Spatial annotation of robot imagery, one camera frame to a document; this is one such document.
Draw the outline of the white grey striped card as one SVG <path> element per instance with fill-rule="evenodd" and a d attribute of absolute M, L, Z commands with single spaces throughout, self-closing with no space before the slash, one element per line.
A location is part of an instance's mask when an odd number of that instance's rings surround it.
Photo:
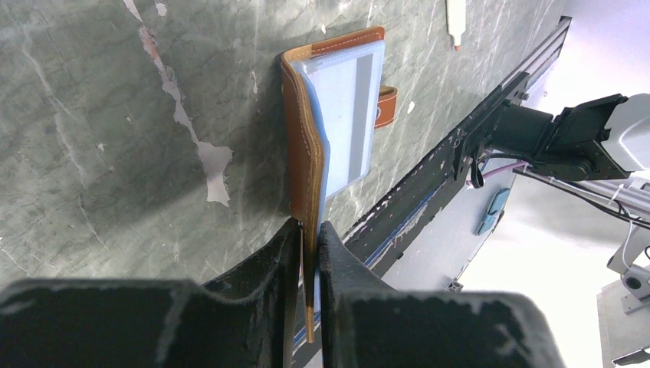
<path fill-rule="evenodd" d="M 381 69 L 381 51 L 321 61 L 307 69 L 330 148 L 327 198 L 369 172 Z"/>

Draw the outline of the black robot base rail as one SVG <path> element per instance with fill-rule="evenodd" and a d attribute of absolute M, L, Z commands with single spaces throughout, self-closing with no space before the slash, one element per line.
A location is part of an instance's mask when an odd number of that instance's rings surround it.
<path fill-rule="evenodd" d="M 467 177 L 478 169 L 499 114 L 520 102 L 529 79 L 527 72 L 521 72 L 494 89 L 359 221 L 349 240 L 341 239 L 372 273 L 371 261 L 406 248 L 416 232 L 461 191 Z"/>

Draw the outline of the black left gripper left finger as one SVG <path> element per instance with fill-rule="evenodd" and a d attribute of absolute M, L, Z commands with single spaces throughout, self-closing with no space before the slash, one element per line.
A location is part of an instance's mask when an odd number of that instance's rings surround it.
<path fill-rule="evenodd" d="M 219 277 L 32 278 L 1 292 L 3 367 L 288 367 L 301 229 Z"/>

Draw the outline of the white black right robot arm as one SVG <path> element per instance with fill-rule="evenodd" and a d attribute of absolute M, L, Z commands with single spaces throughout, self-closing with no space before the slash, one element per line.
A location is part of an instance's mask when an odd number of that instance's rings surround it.
<path fill-rule="evenodd" d="M 627 179 L 649 168 L 649 95 L 614 94 L 557 116 L 513 105 L 499 114 L 490 147 L 558 180 Z"/>

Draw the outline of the red capped white marker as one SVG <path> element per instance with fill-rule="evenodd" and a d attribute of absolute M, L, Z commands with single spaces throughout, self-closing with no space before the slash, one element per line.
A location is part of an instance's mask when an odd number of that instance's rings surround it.
<path fill-rule="evenodd" d="M 461 48 L 461 38 L 466 31 L 466 1 L 446 0 L 446 19 L 448 34 L 452 39 L 454 49 Z"/>

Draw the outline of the brown leather card holder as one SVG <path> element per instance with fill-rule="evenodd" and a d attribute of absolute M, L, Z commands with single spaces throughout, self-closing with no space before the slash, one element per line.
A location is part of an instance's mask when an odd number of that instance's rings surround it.
<path fill-rule="evenodd" d="M 385 30 L 373 26 L 280 56 L 291 216 L 300 224 L 304 339 L 315 340 L 317 238 L 325 201 L 369 172 L 375 130 L 396 115 L 381 84 Z"/>

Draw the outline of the aluminium frame rail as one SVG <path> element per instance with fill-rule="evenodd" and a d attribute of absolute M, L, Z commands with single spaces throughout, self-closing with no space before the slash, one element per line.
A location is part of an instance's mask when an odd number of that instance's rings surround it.
<path fill-rule="evenodd" d="M 536 105 L 559 113 L 649 90 L 649 10 L 575 15 Z M 494 234 L 461 276 L 466 291 L 509 291 L 544 313 L 568 367 L 600 367 L 597 296 L 617 280 L 606 263 L 629 227 L 572 195 L 517 177 Z"/>

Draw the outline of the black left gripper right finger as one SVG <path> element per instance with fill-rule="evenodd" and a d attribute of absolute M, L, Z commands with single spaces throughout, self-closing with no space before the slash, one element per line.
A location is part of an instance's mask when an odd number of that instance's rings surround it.
<path fill-rule="evenodd" d="M 317 238 L 326 367 L 562 367 L 545 316 L 522 294 L 397 291 L 342 243 Z"/>

